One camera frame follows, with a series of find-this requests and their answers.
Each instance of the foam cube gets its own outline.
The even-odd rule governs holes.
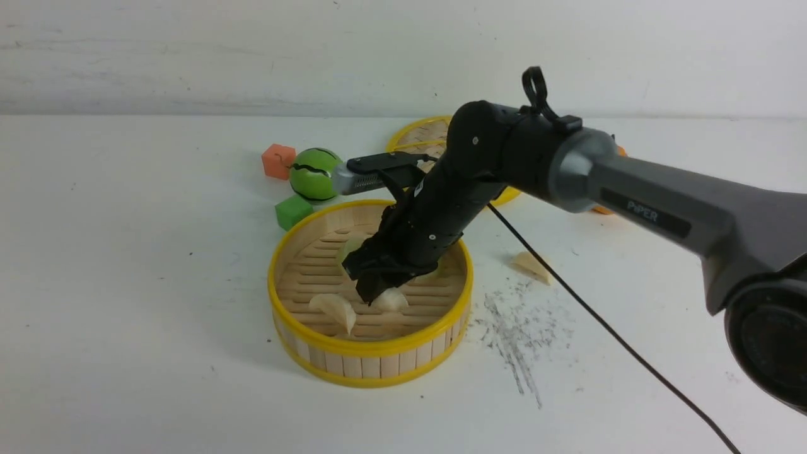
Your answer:
[[[278,225],[286,231],[289,231],[298,222],[302,221],[313,212],[314,207],[297,194],[274,205],[274,214],[278,218]]]
[[[272,144],[261,155],[263,173],[276,179],[289,179],[289,169],[294,164],[297,152],[290,146]]]

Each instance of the green ball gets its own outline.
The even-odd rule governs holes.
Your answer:
[[[289,170],[291,189],[311,202],[325,202],[337,196],[331,173],[342,162],[333,151],[309,148],[295,158]]]

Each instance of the orange foam cube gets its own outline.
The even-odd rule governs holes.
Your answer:
[[[263,173],[276,179],[289,179],[289,169],[297,157],[297,152],[290,146],[272,144],[261,155]]]

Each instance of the black strap loop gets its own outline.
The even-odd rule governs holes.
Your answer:
[[[546,102],[549,92],[546,89],[546,80],[540,66],[530,66],[521,75],[521,85],[524,87],[524,94],[529,101],[529,111],[533,114],[543,115],[555,131],[564,134],[571,134],[583,128],[583,119],[577,116],[558,117],[552,107]]]

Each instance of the bamboo steamer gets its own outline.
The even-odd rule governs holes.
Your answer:
[[[436,279],[415,278],[401,287],[402,313],[381,314],[361,302],[355,282],[337,266],[337,251],[356,234],[374,233],[391,202],[359,200],[319,211],[280,241],[269,269],[274,325],[289,356],[310,373],[339,385],[375,388],[425,374],[457,348],[470,312],[473,269],[462,241],[444,256]],[[308,308],[320,293],[338,293],[357,313],[352,335]]]

